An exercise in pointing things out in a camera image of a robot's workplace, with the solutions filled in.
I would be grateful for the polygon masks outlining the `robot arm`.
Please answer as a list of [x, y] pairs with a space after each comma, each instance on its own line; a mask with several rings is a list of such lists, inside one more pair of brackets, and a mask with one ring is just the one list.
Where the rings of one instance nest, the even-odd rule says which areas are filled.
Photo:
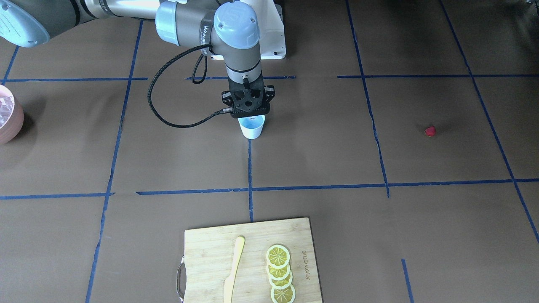
[[153, 20], [158, 36], [224, 58], [238, 84], [261, 79], [260, 29], [254, 8], [225, 0], [2, 0], [1, 37], [32, 48], [96, 19]]

